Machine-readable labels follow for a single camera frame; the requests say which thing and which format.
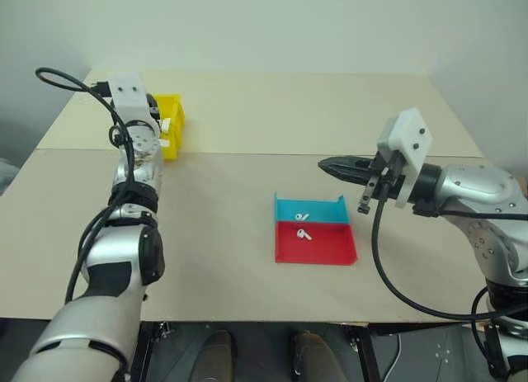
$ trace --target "yellow bin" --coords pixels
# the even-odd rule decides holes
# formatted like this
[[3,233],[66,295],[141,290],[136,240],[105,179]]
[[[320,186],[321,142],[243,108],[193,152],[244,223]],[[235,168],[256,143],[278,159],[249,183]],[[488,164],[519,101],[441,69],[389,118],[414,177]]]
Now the yellow bin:
[[170,120],[168,130],[163,130],[159,136],[162,140],[160,144],[163,159],[176,159],[177,150],[182,146],[182,129],[185,124],[180,95],[153,95],[153,97],[158,104],[160,123],[163,123],[163,120]]

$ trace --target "robotic arm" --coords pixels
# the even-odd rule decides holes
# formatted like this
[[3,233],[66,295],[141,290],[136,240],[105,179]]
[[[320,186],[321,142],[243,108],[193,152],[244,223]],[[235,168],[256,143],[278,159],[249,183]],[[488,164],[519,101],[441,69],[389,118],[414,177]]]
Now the robotic arm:
[[83,263],[87,290],[49,323],[16,373],[17,382],[127,380],[146,288],[164,272],[156,217],[163,168],[159,125],[137,74],[116,74],[107,86],[103,96],[112,96],[134,150],[131,168],[125,143],[120,142],[109,204],[127,185],[131,171],[134,180]]
[[[413,203],[415,214],[443,215],[464,233],[486,280],[489,310],[507,314],[491,318],[485,328],[490,373],[503,379],[519,372],[526,377],[528,200],[514,177],[499,168],[424,164],[431,143],[427,133],[419,112],[405,111],[385,127],[374,159],[331,157],[319,166],[340,180],[365,186],[361,213],[369,213],[370,199],[383,196],[387,186],[385,195],[396,199],[396,206]],[[374,247],[377,252],[377,238]]]

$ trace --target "black cable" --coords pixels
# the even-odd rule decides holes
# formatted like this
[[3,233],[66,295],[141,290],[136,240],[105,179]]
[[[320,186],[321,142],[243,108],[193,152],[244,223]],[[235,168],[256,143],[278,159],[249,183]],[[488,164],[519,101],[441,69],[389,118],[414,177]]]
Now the black cable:
[[516,215],[513,213],[471,213],[458,210],[441,210],[439,215],[455,215],[458,217],[468,217],[470,219],[514,219],[528,221],[528,215]]
[[[473,303],[471,304],[471,314],[477,313],[479,302],[487,292],[488,292],[488,287],[484,287],[477,293],[477,295],[475,295],[475,299],[473,300]],[[473,333],[473,338],[475,339],[475,343],[477,344],[479,350],[482,352],[482,355],[484,356],[484,358],[487,360],[488,356],[486,355],[486,349],[484,348],[484,345],[480,341],[479,332],[477,331],[477,322],[474,320],[471,320],[471,332]]]
[[[58,78],[65,79],[66,81],[74,84],[75,87],[71,87],[69,85],[64,85],[62,83],[53,81],[47,78],[44,74],[51,74]],[[40,67],[35,71],[35,75],[37,76],[38,79],[40,79],[41,81],[44,81],[45,83],[48,83],[49,85],[52,85],[54,87],[59,87],[61,89],[66,89],[69,91],[74,91],[74,92],[87,92],[91,96],[93,96],[97,101],[99,101],[108,110],[108,112],[110,112],[111,118],[114,122],[114,125],[109,130],[109,138],[111,139],[111,143],[115,147],[119,147],[123,145],[125,149],[125,154],[126,154],[126,161],[129,166],[125,184],[121,186],[119,192],[117,193],[117,196],[113,199],[113,201],[105,209],[101,210],[92,219],[92,221],[90,221],[90,223],[88,224],[88,226],[85,228],[84,232],[82,233],[81,240],[79,241],[79,246],[78,246],[78,258],[77,258],[77,261],[75,262],[75,265],[73,266],[72,274],[68,282],[68,288],[66,289],[66,297],[65,297],[64,303],[67,304],[73,299],[73,292],[75,291],[75,285],[77,283],[79,272],[81,271],[83,263],[86,260],[86,257],[88,253],[90,252],[90,249],[92,248],[92,245],[94,244],[97,235],[99,234],[101,229],[105,226],[111,213],[117,207],[119,207],[120,205],[124,203],[125,195],[127,191],[129,190],[130,186],[132,185],[132,183],[134,182],[134,169],[133,169],[134,146],[132,144],[132,138],[130,137],[129,131],[125,123],[123,122],[123,120],[119,117],[119,114],[117,114],[117,112],[110,106],[110,104],[108,104],[108,102],[106,102],[105,99],[102,98],[101,95],[93,91],[88,85],[79,81],[75,77],[72,77],[69,74],[63,73],[62,71],[59,71],[55,68]],[[115,131],[119,132],[118,141],[116,141],[113,136]]]
[[413,300],[406,297],[404,294],[402,294],[398,289],[392,284],[390,279],[387,277],[387,274],[385,273],[383,266],[381,265],[380,260],[380,250],[379,250],[379,235],[380,235],[380,224],[381,224],[381,216],[383,214],[383,208],[385,206],[385,203],[387,202],[387,199],[389,198],[389,190],[391,185],[389,183],[383,183],[381,187],[381,192],[379,194],[379,200],[378,200],[378,207],[376,208],[376,214],[374,217],[374,223],[372,224],[372,257],[374,258],[374,264],[376,266],[376,270],[379,273],[379,277],[381,277],[381,280],[385,283],[387,288],[400,300],[402,300],[405,304],[409,305],[412,308],[415,308],[416,310],[419,310],[420,312],[423,312],[425,314],[430,314],[431,316],[435,316],[437,318],[448,318],[451,320],[459,320],[459,321],[472,321],[472,320],[484,320],[487,318],[500,318],[501,316],[507,316],[509,314],[516,314],[518,312],[522,312],[526,309],[528,309],[528,304],[520,304],[516,306],[512,306],[510,308],[496,310],[494,312],[487,312],[483,314],[450,314],[447,312],[441,312],[438,310],[434,310],[431,308],[428,308],[426,306],[423,306],[417,302],[414,302]]

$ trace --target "person's foot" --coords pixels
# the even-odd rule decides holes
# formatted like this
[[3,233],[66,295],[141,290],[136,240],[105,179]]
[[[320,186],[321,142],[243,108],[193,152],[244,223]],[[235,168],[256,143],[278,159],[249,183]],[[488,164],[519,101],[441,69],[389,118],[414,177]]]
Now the person's foot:
[[290,332],[290,355],[292,359],[291,372],[294,380],[297,380],[300,377],[300,359],[303,347],[299,345],[299,337],[304,334],[310,334],[310,331],[293,330]]
[[217,331],[207,338],[192,367],[189,381],[232,382],[236,356],[234,342],[231,334],[225,330]]
[[336,355],[324,340],[309,331],[297,332],[293,347],[292,376],[297,380],[347,382]]

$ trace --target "white bracket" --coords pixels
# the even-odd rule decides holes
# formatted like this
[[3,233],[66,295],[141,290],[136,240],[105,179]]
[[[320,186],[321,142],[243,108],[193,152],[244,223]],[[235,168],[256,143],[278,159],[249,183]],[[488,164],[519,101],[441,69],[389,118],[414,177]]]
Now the white bracket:
[[396,200],[397,207],[403,208],[407,203],[431,143],[431,132],[417,108],[405,110],[385,125],[378,140],[379,153],[388,162],[393,152],[399,151],[406,161],[402,172],[405,180]]
[[150,115],[147,92],[137,73],[112,73],[108,78],[115,110],[123,122],[139,120],[152,128],[159,138],[159,124]]

